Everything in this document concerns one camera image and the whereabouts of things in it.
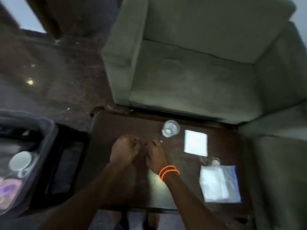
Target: hand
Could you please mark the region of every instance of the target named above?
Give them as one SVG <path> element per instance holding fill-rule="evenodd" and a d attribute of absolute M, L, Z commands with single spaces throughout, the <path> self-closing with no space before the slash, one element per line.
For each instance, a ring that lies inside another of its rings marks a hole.
<path fill-rule="evenodd" d="M 168 154 L 165 153 L 162 144 L 158 140 L 154 139 L 147 142 L 146 145 L 148 148 L 146 164 L 155 174 L 159 174 L 164 167 L 171 165 Z"/>
<path fill-rule="evenodd" d="M 129 165 L 140 151 L 139 140 L 132 134 L 119 137 L 112 147 L 110 162 L 123 163 L 124 166 Z"/>

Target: dark wooden table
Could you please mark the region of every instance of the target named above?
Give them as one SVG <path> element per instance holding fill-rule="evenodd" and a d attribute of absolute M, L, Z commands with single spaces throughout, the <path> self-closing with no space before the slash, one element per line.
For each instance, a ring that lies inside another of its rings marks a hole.
<path fill-rule="evenodd" d="M 233 130 L 205 127 L 200 124 L 180 121 L 180 132 L 171 138 L 162 136 L 163 124 L 168 118 L 135 117 L 109 112 L 94 115 L 90 143 L 87 148 L 81 169 L 75 180 L 75 190 L 79 191 L 93 180 L 107 165 L 113 143 L 126 133 L 140 137 L 141 142 L 153 139 L 163 141 L 164 148 L 169 151 L 173 164 L 180 171 L 180 177 L 191 191 L 204 202 L 199 185 L 200 157 L 185 153 L 185 130 L 203 132 L 208 135 L 208 155 L 219 158 L 222 165 L 235 165 L 242 203 L 205 203 L 217 214 L 233 218 L 247 218 L 252 215 L 250 198 L 245 186 L 244 168 L 241 162 L 240 137 Z M 176 212 L 177 207 L 167 186 L 158 175 L 149 170 L 145 163 L 145 147 L 128 166 L 110 193 L 108 205 L 102 207 L 114 210 L 150 209 L 152 212 Z"/>

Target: orange bracelet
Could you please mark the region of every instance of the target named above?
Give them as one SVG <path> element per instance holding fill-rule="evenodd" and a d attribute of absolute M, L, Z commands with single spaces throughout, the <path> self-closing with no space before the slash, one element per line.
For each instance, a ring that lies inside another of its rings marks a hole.
<path fill-rule="evenodd" d="M 169 168 L 169 167 L 174 167 L 174 168 L 176 169 L 176 167 L 173 166 L 173 165 L 169 165 L 169 166 L 167 166 L 167 167 L 164 167 L 164 168 L 160 171 L 160 173 L 159 173 L 159 178 L 161 178 L 160 175 L 161 175 L 162 171 L 165 170 L 166 168 Z"/>
<path fill-rule="evenodd" d="M 170 171 L 176 171 L 178 174 L 180 174 L 180 172 L 178 170 L 167 170 L 163 173 L 162 177 L 161 177 L 161 181 L 163 182 L 163 177 L 164 175 L 167 173 L 167 172 L 170 172 Z"/>

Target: purple object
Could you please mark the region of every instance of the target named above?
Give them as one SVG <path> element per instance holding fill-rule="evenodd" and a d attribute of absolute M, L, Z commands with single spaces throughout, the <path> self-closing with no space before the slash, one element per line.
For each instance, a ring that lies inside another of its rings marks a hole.
<path fill-rule="evenodd" d="M 3 195 L 9 195 L 11 192 L 13 192 L 16 189 L 15 184 L 7 185 L 0 188 L 0 196 Z"/>

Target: forearm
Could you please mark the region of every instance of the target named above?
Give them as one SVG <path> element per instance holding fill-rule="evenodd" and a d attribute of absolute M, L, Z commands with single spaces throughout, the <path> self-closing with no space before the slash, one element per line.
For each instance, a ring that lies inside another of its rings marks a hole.
<path fill-rule="evenodd" d="M 187 230 L 195 229 L 228 229 L 186 186 L 180 176 L 168 172 L 164 181 L 180 212 Z"/>
<path fill-rule="evenodd" d="M 106 201 L 112 182 L 124 168 L 120 163 L 109 163 L 93 182 L 54 210 L 37 230 L 87 230 Z"/>

